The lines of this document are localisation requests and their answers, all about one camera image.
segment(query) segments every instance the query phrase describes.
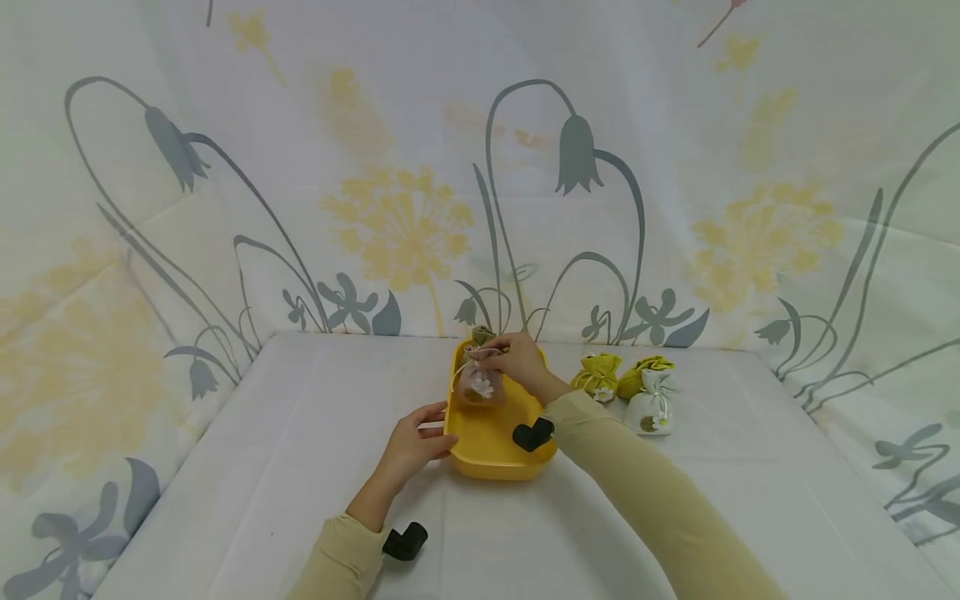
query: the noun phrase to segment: hand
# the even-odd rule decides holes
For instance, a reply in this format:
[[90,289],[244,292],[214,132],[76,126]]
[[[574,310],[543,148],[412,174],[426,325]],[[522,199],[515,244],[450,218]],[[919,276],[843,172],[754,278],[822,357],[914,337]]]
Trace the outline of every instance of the hand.
[[444,420],[446,402],[422,406],[397,422],[387,448],[370,479],[354,496],[347,514],[379,533],[394,498],[410,478],[432,460],[450,455],[457,436],[445,436],[442,427],[420,427]]
[[483,348],[497,348],[505,353],[481,361],[481,367],[504,373],[543,406],[573,391],[566,382],[547,370],[537,343],[526,332],[501,335]]
[[443,422],[445,410],[446,402],[428,404],[398,421],[373,477],[381,478],[399,492],[427,463],[449,456],[457,436],[445,436],[442,427],[421,427]]

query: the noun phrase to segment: black clip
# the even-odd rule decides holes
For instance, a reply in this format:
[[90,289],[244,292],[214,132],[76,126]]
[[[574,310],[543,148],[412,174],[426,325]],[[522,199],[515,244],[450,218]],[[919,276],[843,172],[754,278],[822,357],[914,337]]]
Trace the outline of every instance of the black clip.
[[423,548],[426,542],[426,529],[416,521],[407,525],[407,530],[403,535],[396,532],[396,529],[390,530],[390,535],[383,542],[383,553],[387,556],[409,563],[417,557],[417,553]]
[[514,444],[527,452],[533,452],[553,437],[553,423],[543,417],[537,418],[534,426],[521,423],[514,428]]

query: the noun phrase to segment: yellow flower print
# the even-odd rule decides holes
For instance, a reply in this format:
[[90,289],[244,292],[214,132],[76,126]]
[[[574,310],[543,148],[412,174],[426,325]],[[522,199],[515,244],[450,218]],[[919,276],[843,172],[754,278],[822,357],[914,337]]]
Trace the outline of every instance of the yellow flower print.
[[315,89],[317,115],[337,144],[360,164],[386,161],[394,138],[353,69],[324,74]]
[[[61,304],[0,338],[0,477],[14,491],[44,458],[60,459],[81,479],[109,456],[134,453],[161,405],[181,420],[164,385],[164,347],[149,304],[119,267],[101,272],[102,263],[88,258],[79,252],[5,302]],[[62,293],[70,294],[66,301]]]
[[335,229],[337,243],[348,254],[363,259],[364,275],[386,280],[394,292],[411,286],[430,291],[437,331],[444,335],[444,320],[434,280],[450,277],[445,261],[468,250],[462,230],[473,225],[469,206],[454,202],[448,185],[436,185],[434,173],[368,169],[362,178],[341,182],[341,198],[327,196],[322,210],[353,226]]
[[778,96],[763,94],[756,101],[740,147],[740,165],[746,173],[763,173],[774,165],[777,160],[777,131],[797,105],[798,95],[796,89],[790,88]]
[[274,73],[276,80],[280,85],[286,87],[287,82],[283,79],[283,74],[280,73],[279,67],[276,66],[270,50],[267,49],[270,34],[267,33],[267,27],[263,24],[265,15],[266,12],[260,9],[251,14],[250,18],[244,19],[239,13],[232,12],[227,15],[227,22],[230,24],[230,30],[233,31],[233,41],[236,42],[237,49],[240,52],[247,52],[250,47],[253,47],[263,53],[263,57],[267,60],[267,64]]
[[19,492],[24,480],[40,464],[43,440],[35,433],[19,430],[13,434],[7,447],[0,450],[0,473],[10,479],[10,489]]
[[717,73],[726,73],[728,69],[736,71],[736,105],[743,105],[744,74],[756,59],[756,49],[759,48],[763,36],[744,37],[738,35],[727,36],[727,45],[723,56],[717,62]]
[[748,294],[777,291],[777,274],[801,275],[819,268],[823,249],[840,243],[843,229],[829,218],[832,206],[817,200],[820,186],[809,182],[758,185],[746,200],[729,204],[718,223],[692,227],[706,248],[694,256],[688,275],[696,294],[717,312],[743,304]]

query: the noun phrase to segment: white tablecloth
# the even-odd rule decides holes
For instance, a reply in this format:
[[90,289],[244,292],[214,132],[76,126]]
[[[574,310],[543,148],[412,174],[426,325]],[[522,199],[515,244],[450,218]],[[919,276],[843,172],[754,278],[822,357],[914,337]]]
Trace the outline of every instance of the white tablecloth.
[[[324,519],[347,505],[396,419],[445,399],[456,345],[275,337],[97,600],[282,598]],[[543,347],[564,377],[585,351]],[[654,352],[603,349],[624,356],[624,369]],[[658,351],[677,363],[684,388],[678,429],[658,440],[660,448],[791,597],[952,597],[756,357]],[[432,468],[397,500],[388,526],[402,531],[410,520],[430,539],[414,563],[388,560],[377,600],[673,597],[653,556],[562,453],[529,483],[472,481]]]

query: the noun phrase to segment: person's left hand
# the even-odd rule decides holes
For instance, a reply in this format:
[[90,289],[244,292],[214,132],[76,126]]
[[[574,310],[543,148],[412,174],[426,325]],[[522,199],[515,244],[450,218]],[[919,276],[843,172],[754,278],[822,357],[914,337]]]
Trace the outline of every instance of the person's left hand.
[[399,492],[427,463],[449,456],[457,436],[445,436],[442,427],[422,427],[443,422],[445,410],[446,402],[428,404],[398,421],[373,478]]

